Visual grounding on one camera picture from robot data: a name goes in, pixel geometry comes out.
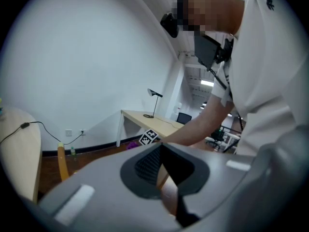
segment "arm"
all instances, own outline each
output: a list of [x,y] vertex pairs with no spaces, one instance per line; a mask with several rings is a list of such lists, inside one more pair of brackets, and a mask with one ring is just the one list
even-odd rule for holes
[[221,105],[221,98],[211,95],[207,106],[195,119],[188,122],[172,135],[163,138],[162,143],[177,143],[180,145],[193,145],[213,133],[232,111],[234,104],[227,102],[226,107]]

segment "person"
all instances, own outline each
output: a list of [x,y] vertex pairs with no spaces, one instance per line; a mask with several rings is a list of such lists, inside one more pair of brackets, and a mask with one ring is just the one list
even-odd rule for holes
[[[202,113],[162,142],[203,141],[234,106],[246,121],[237,154],[255,156],[262,145],[308,124],[308,103],[295,102],[299,94],[290,88],[309,77],[309,40],[286,0],[177,0],[173,15],[183,30],[233,35],[234,47],[217,73],[227,90],[215,80]],[[223,101],[229,90],[233,98]]]

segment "wooden desk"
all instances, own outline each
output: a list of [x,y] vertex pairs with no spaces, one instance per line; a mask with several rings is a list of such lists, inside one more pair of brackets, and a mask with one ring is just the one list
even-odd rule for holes
[[[17,109],[4,109],[0,116],[0,141],[25,122],[35,119]],[[0,145],[1,164],[16,192],[36,203],[41,169],[41,133],[38,124],[6,139]]]
[[153,129],[159,134],[161,138],[167,137],[173,134],[175,131],[183,127],[183,124],[180,124],[176,121],[161,117],[159,115],[154,115],[154,118],[146,118],[143,115],[152,113],[148,112],[139,112],[139,111],[129,111],[121,110],[121,118],[119,121],[118,134],[117,134],[117,147],[120,146],[121,132],[124,124],[124,117],[130,119],[135,124],[139,125],[145,129]]

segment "power outlet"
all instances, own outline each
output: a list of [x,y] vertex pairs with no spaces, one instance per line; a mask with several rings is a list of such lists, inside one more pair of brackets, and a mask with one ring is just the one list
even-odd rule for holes
[[72,130],[66,130],[66,136],[72,137]]

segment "white shirt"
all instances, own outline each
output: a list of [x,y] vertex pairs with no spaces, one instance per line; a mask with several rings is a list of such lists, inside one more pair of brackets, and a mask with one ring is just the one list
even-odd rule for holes
[[[231,61],[221,65],[218,76],[229,81],[234,105],[246,121],[237,154],[255,156],[262,145],[308,124],[308,96],[298,96],[308,94],[303,89],[309,83],[309,40],[285,0],[245,0],[235,36]],[[212,94],[222,98],[224,92],[215,81]]]

